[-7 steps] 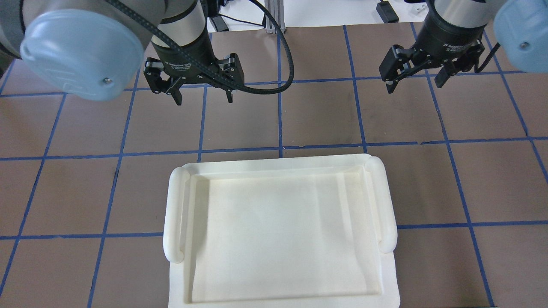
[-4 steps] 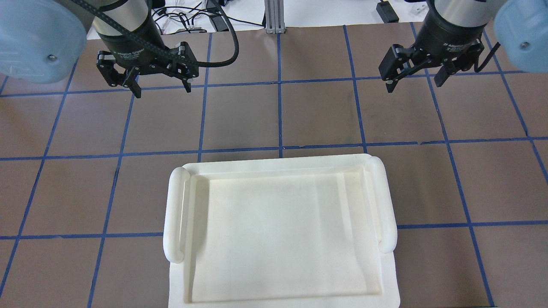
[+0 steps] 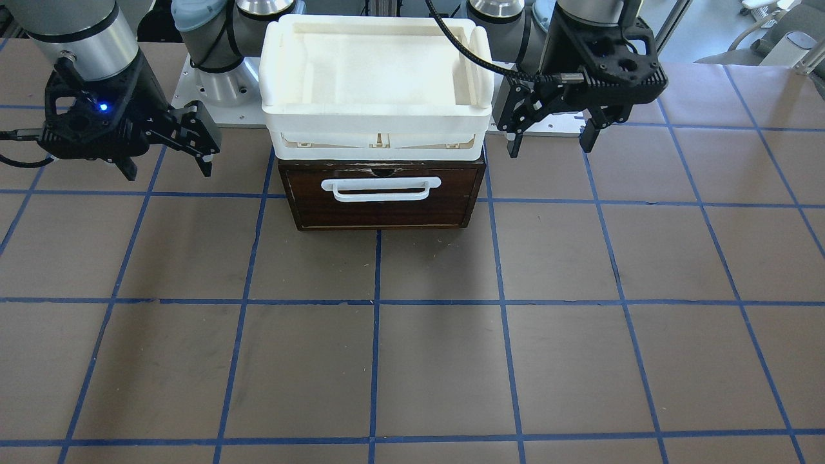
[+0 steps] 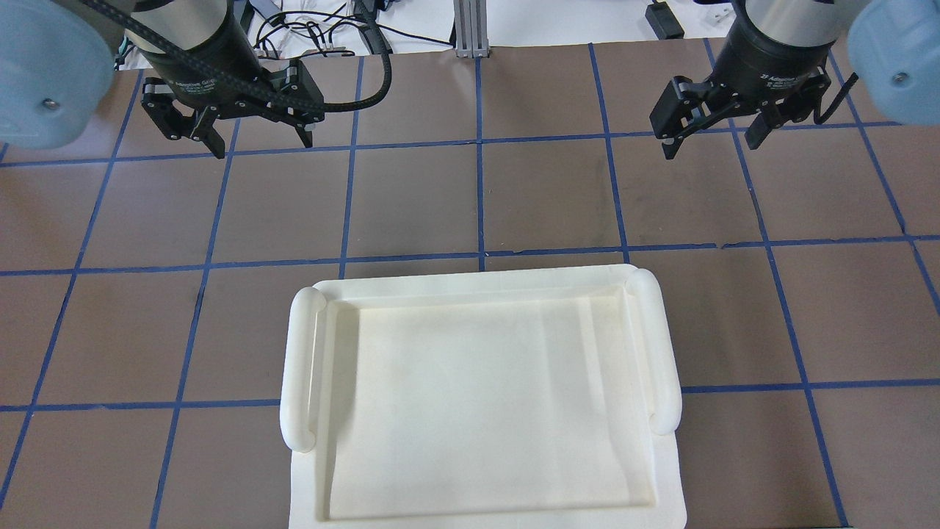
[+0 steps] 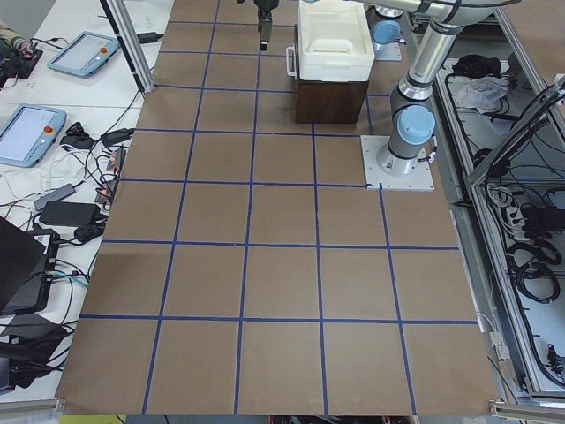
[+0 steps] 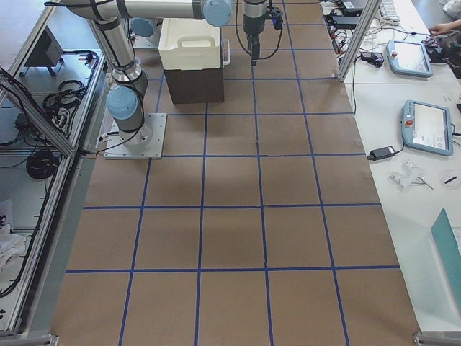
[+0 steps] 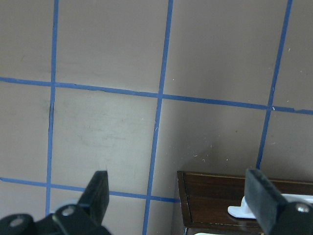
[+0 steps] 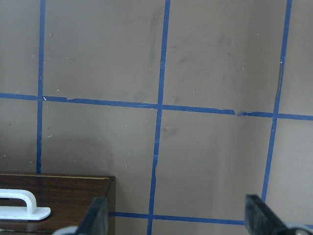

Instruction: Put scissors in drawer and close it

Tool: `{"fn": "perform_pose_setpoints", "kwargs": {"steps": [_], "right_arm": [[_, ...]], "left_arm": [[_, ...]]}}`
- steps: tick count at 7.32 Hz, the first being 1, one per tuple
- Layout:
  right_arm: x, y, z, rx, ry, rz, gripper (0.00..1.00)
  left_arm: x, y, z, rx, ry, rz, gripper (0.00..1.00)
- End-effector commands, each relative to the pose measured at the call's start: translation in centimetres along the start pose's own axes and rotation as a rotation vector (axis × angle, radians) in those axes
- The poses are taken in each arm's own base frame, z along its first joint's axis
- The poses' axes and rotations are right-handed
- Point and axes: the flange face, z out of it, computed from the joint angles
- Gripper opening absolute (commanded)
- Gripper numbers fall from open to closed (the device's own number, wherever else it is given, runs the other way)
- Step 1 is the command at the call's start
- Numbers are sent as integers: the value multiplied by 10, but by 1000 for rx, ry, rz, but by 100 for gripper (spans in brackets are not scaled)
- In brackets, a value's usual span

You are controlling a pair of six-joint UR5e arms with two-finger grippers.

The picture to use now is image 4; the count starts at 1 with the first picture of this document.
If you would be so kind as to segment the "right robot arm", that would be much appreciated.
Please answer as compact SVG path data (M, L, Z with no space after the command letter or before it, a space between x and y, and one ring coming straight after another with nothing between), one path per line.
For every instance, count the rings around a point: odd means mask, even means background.
M938 123L936 1L733 1L702 82L673 77L649 115L668 160L690 135L753 116L749 148L788 123L826 123L862 82L896 123Z

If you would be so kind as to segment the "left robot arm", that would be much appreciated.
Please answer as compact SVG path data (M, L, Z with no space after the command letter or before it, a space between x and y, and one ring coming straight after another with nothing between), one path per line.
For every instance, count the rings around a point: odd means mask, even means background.
M90 123L114 76L115 44L78 13L76 1L2 3L2 141L59 148ZM156 70L141 105L167 140L192 140L216 157L218 120L261 117L291 125L305 146L325 118L323 96L306 67L291 60L268 71L247 40L231 1L131 1L120 7L189 56L201 73L141 34L126 37Z

